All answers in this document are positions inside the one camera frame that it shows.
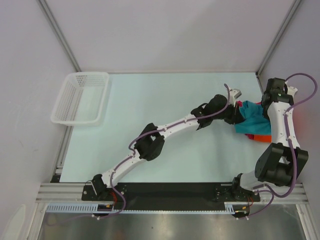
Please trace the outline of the teal t shirt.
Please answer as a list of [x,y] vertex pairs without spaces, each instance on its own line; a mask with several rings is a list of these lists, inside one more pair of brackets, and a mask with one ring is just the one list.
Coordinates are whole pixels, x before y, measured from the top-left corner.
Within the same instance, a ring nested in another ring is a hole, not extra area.
[[235,132],[245,135],[271,135],[271,124],[268,119],[264,117],[264,109],[260,102],[238,101],[239,112],[244,118],[241,123],[234,125]]

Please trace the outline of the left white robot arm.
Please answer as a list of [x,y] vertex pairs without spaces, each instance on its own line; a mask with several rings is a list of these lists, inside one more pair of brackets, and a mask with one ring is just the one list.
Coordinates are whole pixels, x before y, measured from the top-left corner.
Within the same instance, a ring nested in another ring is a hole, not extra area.
[[111,189],[141,163],[156,159],[162,152],[166,140],[185,131],[197,131],[208,127],[214,120],[226,120],[231,124],[239,111],[239,90],[231,90],[228,97],[217,94],[208,103],[193,109],[187,116],[165,125],[149,123],[140,135],[128,146],[131,153],[113,168],[97,174],[89,181],[93,198],[105,200]]

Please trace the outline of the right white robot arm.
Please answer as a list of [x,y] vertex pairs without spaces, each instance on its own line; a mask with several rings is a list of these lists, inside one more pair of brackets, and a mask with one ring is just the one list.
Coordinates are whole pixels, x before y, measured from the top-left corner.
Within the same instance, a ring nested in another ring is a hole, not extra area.
[[309,154],[301,149],[293,123],[294,95],[297,89],[281,78],[270,78],[262,95],[263,116],[271,126],[271,143],[256,162],[255,169],[240,173],[232,181],[231,196],[242,201],[262,187],[278,198],[285,198],[295,188],[297,178]]

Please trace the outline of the magenta folded t shirt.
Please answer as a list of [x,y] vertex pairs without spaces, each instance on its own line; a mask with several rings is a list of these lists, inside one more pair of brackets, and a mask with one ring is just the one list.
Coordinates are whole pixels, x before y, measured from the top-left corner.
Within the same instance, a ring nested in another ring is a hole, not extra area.
[[249,139],[252,135],[259,135],[264,130],[264,120],[262,107],[259,103],[251,101],[237,101],[239,110],[244,117],[244,122],[235,124],[235,131],[238,134],[244,134]]

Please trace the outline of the orange folded t shirt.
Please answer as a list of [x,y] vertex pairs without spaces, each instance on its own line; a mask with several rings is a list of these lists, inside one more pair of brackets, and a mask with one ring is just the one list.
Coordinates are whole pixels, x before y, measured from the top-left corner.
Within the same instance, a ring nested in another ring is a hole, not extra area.
[[271,135],[252,135],[251,139],[257,142],[262,143],[271,143],[272,142],[272,136]]

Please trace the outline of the white plastic basket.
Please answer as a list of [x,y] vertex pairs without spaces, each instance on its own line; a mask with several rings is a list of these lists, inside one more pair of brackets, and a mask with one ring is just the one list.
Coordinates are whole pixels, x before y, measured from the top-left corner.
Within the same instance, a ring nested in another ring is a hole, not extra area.
[[110,84],[106,72],[68,74],[53,107],[51,122],[71,127],[98,126],[107,107]]

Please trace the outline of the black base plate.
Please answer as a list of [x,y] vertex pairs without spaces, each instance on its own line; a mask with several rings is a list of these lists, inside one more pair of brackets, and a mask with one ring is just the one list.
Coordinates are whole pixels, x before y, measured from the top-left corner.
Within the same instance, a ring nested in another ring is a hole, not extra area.
[[230,182],[121,182],[115,186],[129,211],[219,211],[224,203],[258,203],[260,196]]

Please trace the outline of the aluminium frame rail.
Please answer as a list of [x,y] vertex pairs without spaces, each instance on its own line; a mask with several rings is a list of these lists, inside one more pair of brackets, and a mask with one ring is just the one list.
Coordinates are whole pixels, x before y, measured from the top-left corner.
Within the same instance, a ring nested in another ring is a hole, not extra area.
[[[36,203],[79,203],[84,183],[43,183],[36,196]],[[308,204],[305,189],[297,184],[291,194],[285,198],[274,197],[273,204]]]

